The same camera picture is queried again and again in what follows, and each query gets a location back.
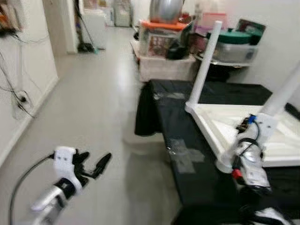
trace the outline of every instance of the red component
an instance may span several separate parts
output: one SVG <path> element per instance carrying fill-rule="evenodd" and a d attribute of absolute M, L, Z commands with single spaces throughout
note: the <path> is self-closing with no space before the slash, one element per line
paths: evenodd
<path fill-rule="evenodd" d="M 182 13 L 181 17 L 182 18 L 188 18 L 189 17 L 189 13 L 184 12 L 184 13 Z"/>
<path fill-rule="evenodd" d="M 238 169 L 234 169 L 234 170 L 233 170 L 232 176 L 233 176 L 233 178 L 235 178 L 236 180 L 239 180 L 239 179 L 243 178 L 241 171 L 238 170 Z"/>

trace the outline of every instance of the white wall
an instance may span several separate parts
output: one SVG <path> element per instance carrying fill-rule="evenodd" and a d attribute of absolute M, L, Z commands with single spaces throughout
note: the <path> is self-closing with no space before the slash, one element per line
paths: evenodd
<path fill-rule="evenodd" d="M 22 40 L 39 40 L 48 36 L 41 0 L 20 0 L 24 8 L 26 28 Z M 41 105 L 51 87 L 57 82 L 50 40 L 39 44 L 23 44 L 23 70 L 20 71 L 19 43 L 12 37 L 0 38 L 0 50 L 6 60 L 9 77 L 18 90 L 27 91 L 34 110 Z M 6 86 L 0 72 L 0 85 Z M 11 94 L 0 90 L 0 165 L 29 124 L 30 117 L 15 120 L 12 116 Z"/>
<path fill-rule="evenodd" d="M 240 18 L 267 26 L 253 65 L 231 81 L 278 89 L 300 60 L 300 0 L 219 0 L 219 9 L 232 27 Z M 290 102 L 300 109 L 300 89 Z"/>
<path fill-rule="evenodd" d="M 186 0 L 182 8 L 183 11 L 189 12 L 191 15 L 195 12 L 195 1 Z M 150 13 L 151 0 L 131 0 L 133 6 L 133 24 L 138 25 L 139 20 L 147 20 Z"/>
<path fill-rule="evenodd" d="M 73 0 L 58 0 L 60 2 L 60 9 L 62 21 L 65 30 L 65 38 L 67 41 L 67 52 L 77 53 L 77 46 L 79 39 L 75 28 L 75 12 Z"/>
<path fill-rule="evenodd" d="M 55 57 L 67 54 L 67 42 L 62 20 L 60 1 L 43 0 L 46 22 Z"/>

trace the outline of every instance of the black tablecloth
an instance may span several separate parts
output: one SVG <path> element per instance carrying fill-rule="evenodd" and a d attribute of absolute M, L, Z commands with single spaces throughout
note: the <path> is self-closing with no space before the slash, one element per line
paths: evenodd
<path fill-rule="evenodd" d="M 187 149 L 200 151 L 203 162 L 193 162 L 194 172 L 172 171 L 183 205 L 175 224 L 220 224 L 237 222 L 239 198 L 231 175 L 219 172 L 205 137 L 185 112 L 184 106 L 193 84 L 184 81 L 153 80 L 143 87 L 136 117 L 135 133 L 162 132 L 172 152 L 173 141 L 183 140 Z M 206 82 L 200 97 L 203 104 L 263 105 L 271 92 L 261 85 Z M 288 110 L 298 116 L 290 105 Z M 292 218 L 299 216 L 300 167 L 268 168 L 267 174 L 280 206 Z"/>

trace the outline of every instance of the cable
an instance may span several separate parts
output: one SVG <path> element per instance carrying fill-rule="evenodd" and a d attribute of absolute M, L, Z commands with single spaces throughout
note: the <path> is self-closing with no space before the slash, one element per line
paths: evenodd
<path fill-rule="evenodd" d="M 256 120 L 254 120 L 253 122 L 255 123 L 255 125 L 257 127 L 257 136 L 255 138 L 255 141 L 257 141 L 261 135 L 261 129 L 260 129 L 258 123 L 256 122 Z M 250 144 L 245 150 L 242 151 L 242 153 L 240 154 L 240 157 L 243 156 L 248 151 L 248 149 L 250 149 L 252 146 L 253 146 L 253 143 Z"/>
<path fill-rule="evenodd" d="M 41 165 L 43 162 L 45 162 L 46 160 L 53 158 L 53 154 L 40 159 L 39 161 L 37 161 L 33 166 L 31 166 L 18 180 L 17 184 L 14 187 L 14 190 L 11 194 L 11 198 L 10 198 L 10 204 L 9 204 L 9 211 L 8 211 L 8 222 L 9 225 L 13 225 L 13 213 L 14 213 L 14 205 L 15 205 L 15 197 L 17 194 L 17 191 L 19 189 L 19 187 L 21 186 L 21 184 L 23 183 L 23 181 L 26 179 L 26 177 L 35 169 L 37 168 L 39 165 Z"/>
<path fill-rule="evenodd" d="M 3 54 L 2 54 L 1 51 L 0 51 L 0 56 L 1 56 L 1 58 L 2 58 L 2 61 L 3 61 L 4 65 L 5 65 L 5 67 L 7 67 L 7 66 L 6 66 L 6 62 L 5 62 L 5 59 L 4 59 Z M 27 109 L 25 109 L 25 108 L 23 107 L 22 101 L 21 101 L 21 99 L 18 97 L 18 95 L 16 94 L 15 89 L 14 89 L 14 87 L 13 87 L 13 85 L 12 85 L 12 83 L 11 83 L 9 77 L 8 77 L 8 73 L 7 73 L 6 68 L 4 68 L 4 67 L 0 64 L 0 69 L 1 69 L 3 75 L 4 75 L 5 79 L 6 79 L 6 82 L 7 82 L 8 86 L 9 86 L 9 90 L 7 90 L 7 89 L 5 89 L 5 88 L 3 88 L 3 87 L 1 87 L 1 89 L 4 90 L 4 91 L 11 92 L 12 95 L 13 95 L 13 97 L 14 97 L 15 100 L 17 101 L 18 107 L 19 107 L 21 110 L 23 110 L 24 112 L 26 112 L 30 117 L 35 118 L 33 115 L 31 115 L 30 112 L 27 111 Z"/>
<path fill-rule="evenodd" d="M 256 125 L 256 127 L 257 127 L 257 137 L 255 138 L 255 140 L 257 141 L 258 138 L 259 138 L 260 135 L 261 135 L 261 129 L 260 129 L 258 123 L 256 122 L 256 120 L 254 120 L 253 122 L 255 123 L 255 125 Z"/>
<path fill-rule="evenodd" d="M 39 44 L 46 41 L 49 38 L 49 35 L 47 35 L 46 37 L 43 37 L 36 41 L 35 40 L 23 41 L 22 39 L 20 39 L 20 37 L 17 34 L 10 34 L 10 36 L 24 44 Z"/>
<path fill-rule="evenodd" d="M 20 44 L 20 64 L 21 64 L 21 76 L 22 76 L 22 71 L 24 70 L 24 73 L 28 76 L 29 80 L 36 86 L 36 88 L 39 90 L 39 92 L 42 94 L 42 90 L 40 87 L 35 83 L 35 81 L 31 78 L 30 74 L 27 73 L 26 68 L 25 68 L 25 63 L 23 63 L 23 51 L 22 51 L 22 44 Z"/>

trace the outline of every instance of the white pole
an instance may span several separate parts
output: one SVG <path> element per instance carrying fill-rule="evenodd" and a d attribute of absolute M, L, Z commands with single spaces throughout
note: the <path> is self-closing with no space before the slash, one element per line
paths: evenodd
<path fill-rule="evenodd" d="M 213 31 L 210 36 L 210 40 L 207 44 L 205 54 L 203 60 L 201 62 L 201 66 L 194 83 L 194 87 L 192 93 L 189 97 L 189 100 L 186 102 L 186 111 L 191 113 L 192 108 L 195 104 L 199 102 L 199 98 L 204 86 L 204 82 L 207 76 L 208 69 L 210 68 L 210 61 L 212 59 L 212 55 L 215 51 L 216 44 L 218 42 L 219 34 L 222 28 L 222 21 L 215 21 Z"/>
<path fill-rule="evenodd" d="M 286 82 L 277 90 L 261 109 L 261 113 L 274 116 L 276 115 L 292 97 L 300 85 L 300 62 L 298 62 L 292 74 Z"/>

